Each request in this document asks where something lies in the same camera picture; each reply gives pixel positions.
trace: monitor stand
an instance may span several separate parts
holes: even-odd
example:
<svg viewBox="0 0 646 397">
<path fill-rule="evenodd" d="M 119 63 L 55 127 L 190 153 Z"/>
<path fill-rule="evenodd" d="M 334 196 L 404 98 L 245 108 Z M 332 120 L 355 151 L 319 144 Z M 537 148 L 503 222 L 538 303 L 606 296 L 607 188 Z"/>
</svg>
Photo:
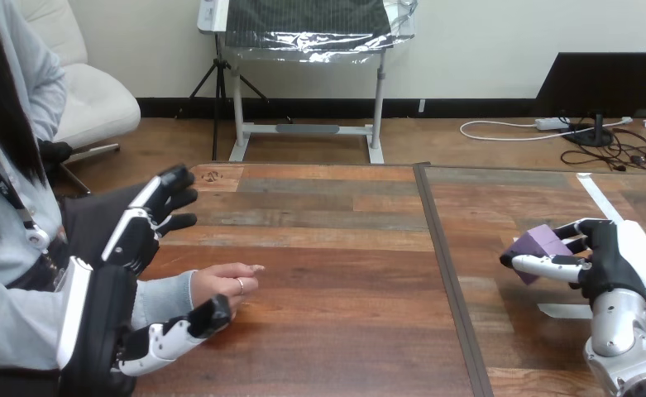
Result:
<svg viewBox="0 0 646 397">
<path fill-rule="evenodd" d="M 603 113 L 596 113 L 593 118 L 596 120 L 596 123 L 593 126 L 588 124 L 576 124 L 568 130 L 563 130 L 563 132 L 580 131 L 591 127 L 593 128 L 592 130 L 580 132 L 578 134 L 565 135 L 563 137 L 568 141 L 581 146 L 602 147 L 611 145 L 614 138 L 612 132 L 603 128 Z"/>
</svg>

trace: black lanyard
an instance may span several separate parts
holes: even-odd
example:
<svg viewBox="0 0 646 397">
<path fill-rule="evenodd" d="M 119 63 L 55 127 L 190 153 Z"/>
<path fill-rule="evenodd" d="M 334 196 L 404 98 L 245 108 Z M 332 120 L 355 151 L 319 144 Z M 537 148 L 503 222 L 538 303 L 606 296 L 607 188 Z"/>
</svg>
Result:
<svg viewBox="0 0 646 397">
<path fill-rule="evenodd" d="M 3 170 L 6 172 L 8 178 L 11 178 L 12 170 L 11 165 L 8 164 L 6 158 L 3 156 L 0 148 L 0 165 L 3 167 Z M 4 178 L 0 172 L 0 194 L 8 201 L 18 212 L 18 215 L 23 221 L 23 227 L 26 228 L 26 238 L 28 241 L 37 249 L 44 251 L 50 245 L 50 236 L 43 231 L 37 223 L 33 220 L 33 216 L 28 208 L 23 205 L 21 196 L 18 195 L 18 192 L 13 188 L 13 185 Z"/>
<path fill-rule="evenodd" d="M 21 219 L 23 220 L 23 226 L 26 229 L 35 229 L 35 222 L 33 221 L 33 218 L 28 212 L 27 208 L 25 205 L 23 205 L 23 202 L 21 201 L 21 197 L 18 195 L 18 192 L 13 188 L 13 186 L 8 183 L 6 178 L 3 177 L 0 173 L 0 194 L 8 201 L 9 204 L 11 204 L 17 211 L 18 214 L 21 216 Z"/>
</svg>

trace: white chair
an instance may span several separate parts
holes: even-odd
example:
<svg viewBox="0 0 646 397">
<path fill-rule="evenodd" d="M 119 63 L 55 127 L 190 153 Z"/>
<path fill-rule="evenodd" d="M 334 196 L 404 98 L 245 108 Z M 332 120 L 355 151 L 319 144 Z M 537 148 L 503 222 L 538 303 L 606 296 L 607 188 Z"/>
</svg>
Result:
<svg viewBox="0 0 646 397">
<path fill-rule="evenodd" d="M 42 40 L 60 56 L 65 69 L 67 104 L 55 141 L 75 150 L 65 164 L 117 151 L 118 144 L 81 148 L 132 132 L 140 122 L 140 108 L 130 92 L 110 75 L 87 65 L 89 57 L 79 25 L 67 0 L 17 0 L 21 13 Z M 76 176 L 60 167 L 79 187 Z"/>
</svg>

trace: black monitor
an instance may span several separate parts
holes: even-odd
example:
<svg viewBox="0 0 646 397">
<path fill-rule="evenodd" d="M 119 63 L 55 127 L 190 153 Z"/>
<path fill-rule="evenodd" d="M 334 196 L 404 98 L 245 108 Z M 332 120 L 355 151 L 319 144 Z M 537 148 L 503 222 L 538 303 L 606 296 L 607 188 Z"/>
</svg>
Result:
<svg viewBox="0 0 646 397">
<path fill-rule="evenodd" d="M 565 138 L 584 146 L 609 145 L 613 138 L 602 128 L 603 117 L 646 117 L 646 53 L 559 53 L 534 114 L 593 118 L 592 131 Z"/>
</svg>

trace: wooden table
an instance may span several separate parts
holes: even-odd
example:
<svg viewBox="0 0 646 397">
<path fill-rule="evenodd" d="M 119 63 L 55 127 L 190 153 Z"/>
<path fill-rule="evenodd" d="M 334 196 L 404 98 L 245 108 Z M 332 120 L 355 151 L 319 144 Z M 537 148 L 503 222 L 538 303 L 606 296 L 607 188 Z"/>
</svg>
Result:
<svg viewBox="0 0 646 397">
<path fill-rule="evenodd" d="M 147 279 L 241 261 L 267 267 L 237 319 L 136 395 L 598 395 L 589 324 L 536 303 L 498 255 L 527 229 L 599 217 L 574 174 L 416 166 L 200 165 L 197 226 Z M 646 175 L 594 175 L 646 229 Z"/>
</svg>

